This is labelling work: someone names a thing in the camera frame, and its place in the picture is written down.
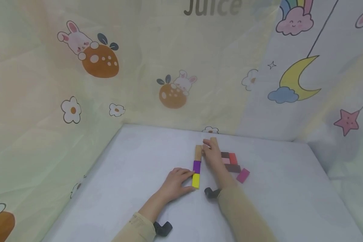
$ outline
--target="pink cloud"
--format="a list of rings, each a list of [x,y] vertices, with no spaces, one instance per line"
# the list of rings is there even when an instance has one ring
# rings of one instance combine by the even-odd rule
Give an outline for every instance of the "pink cloud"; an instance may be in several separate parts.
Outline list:
[[[313,20],[311,14],[304,15],[304,8],[292,8],[286,19],[278,23],[276,31],[283,33],[283,35],[298,35],[302,31],[308,31],[313,27]]]

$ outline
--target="pink star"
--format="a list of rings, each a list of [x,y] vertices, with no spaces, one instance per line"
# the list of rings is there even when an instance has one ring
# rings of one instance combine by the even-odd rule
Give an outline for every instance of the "pink star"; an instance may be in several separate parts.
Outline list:
[[[334,125],[343,128],[343,135],[346,136],[351,129],[359,129],[358,122],[356,119],[358,118],[360,110],[350,114],[349,112],[340,109],[340,119],[334,123]]]

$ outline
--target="yellow crescent moon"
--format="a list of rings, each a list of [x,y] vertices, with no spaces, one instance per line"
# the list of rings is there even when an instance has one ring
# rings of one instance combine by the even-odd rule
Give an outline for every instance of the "yellow crescent moon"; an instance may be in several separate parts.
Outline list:
[[[285,71],[285,73],[281,77],[281,81],[279,82],[280,87],[288,87],[298,95],[298,100],[301,101],[307,98],[310,98],[316,95],[321,89],[318,90],[306,90],[300,86],[299,79],[302,72],[305,70],[309,64],[314,61],[317,56],[308,57],[305,59],[301,59],[294,63],[289,69]]]

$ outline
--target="beige sleeve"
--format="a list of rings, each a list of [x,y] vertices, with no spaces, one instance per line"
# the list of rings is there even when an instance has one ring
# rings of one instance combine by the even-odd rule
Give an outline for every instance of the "beige sleeve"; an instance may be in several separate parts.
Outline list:
[[[218,197],[219,207],[237,242],[276,242],[273,232],[242,189],[223,189]]]
[[[112,242],[153,242],[155,236],[153,224],[136,212]]]

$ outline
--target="white mat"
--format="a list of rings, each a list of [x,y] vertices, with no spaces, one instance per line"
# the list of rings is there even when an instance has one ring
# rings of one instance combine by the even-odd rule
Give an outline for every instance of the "white mat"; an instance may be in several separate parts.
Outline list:
[[[279,241],[362,242],[357,225],[309,146],[230,135],[124,125],[108,145],[44,242],[109,242],[174,167],[192,169],[195,145],[215,136],[251,171],[242,186]],[[234,241],[202,162],[200,190],[170,204],[159,217],[174,229],[157,241]]]

